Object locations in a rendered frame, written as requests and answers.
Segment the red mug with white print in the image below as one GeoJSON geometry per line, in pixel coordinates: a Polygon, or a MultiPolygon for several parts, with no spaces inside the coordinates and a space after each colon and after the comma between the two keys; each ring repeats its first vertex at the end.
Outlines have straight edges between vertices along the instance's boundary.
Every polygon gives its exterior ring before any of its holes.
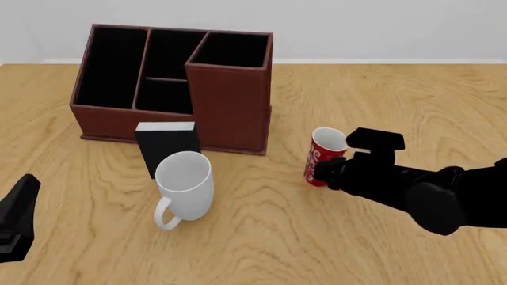
{"type": "Polygon", "coordinates": [[[306,182],[316,187],[326,186],[326,182],[315,179],[315,166],[319,162],[326,162],[331,158],[344,156],[347,149],[346,136],[339,130],[332,127],[317,127],[313,130],[311,147],[303,173],[306,182]]]}

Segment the red-brown desk caddy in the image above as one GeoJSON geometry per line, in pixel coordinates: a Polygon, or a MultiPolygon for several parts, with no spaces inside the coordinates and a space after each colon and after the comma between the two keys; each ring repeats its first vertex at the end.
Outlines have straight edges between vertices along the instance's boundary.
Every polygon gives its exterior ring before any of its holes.
{"type": "Polygon", "coordinates": [[[84,139],[132,143],[142,122],[192,121],[204,150],[263,155],[273,34],[92,26],[70,99],[84,139]]]}

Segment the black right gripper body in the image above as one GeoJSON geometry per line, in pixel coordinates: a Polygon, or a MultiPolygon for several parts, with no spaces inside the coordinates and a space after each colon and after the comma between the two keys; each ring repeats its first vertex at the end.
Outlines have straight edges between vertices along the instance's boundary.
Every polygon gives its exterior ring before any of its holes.
{"type": "Polygon", "coordinates": [[[355,158],[335,157],[321,161],[314,168],[314,179],[326,182],[329,189],[348,194],[358,193],[358,161],[355,158]]]}

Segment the black book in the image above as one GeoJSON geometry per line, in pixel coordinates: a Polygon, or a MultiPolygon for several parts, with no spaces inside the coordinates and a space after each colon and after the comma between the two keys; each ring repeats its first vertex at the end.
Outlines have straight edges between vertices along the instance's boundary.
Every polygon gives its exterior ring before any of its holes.
{"type": "Polygon", "coordinates": [[[140,122],[135,139],[151,179],[168,156],[181,151],[200,152],[195,122],[140,122]]]}

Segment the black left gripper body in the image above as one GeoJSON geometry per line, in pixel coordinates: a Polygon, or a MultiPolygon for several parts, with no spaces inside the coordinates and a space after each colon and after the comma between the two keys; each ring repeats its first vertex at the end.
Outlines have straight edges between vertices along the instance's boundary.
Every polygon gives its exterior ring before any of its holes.
{"type": "Polygon", "coordinates": [[[23,261],[33,241],[33,225],[0,225],[0,263],[23,261]]]}

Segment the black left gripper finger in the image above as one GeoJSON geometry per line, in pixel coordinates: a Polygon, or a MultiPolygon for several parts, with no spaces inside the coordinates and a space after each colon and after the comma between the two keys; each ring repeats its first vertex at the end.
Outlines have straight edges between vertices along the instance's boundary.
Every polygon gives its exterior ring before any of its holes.
{"type": "Polygon", "coordinates": [[[41,183],[25,174],[0,201],[0,232],[9,231],[34,237],[34,212],[41,183]]]}

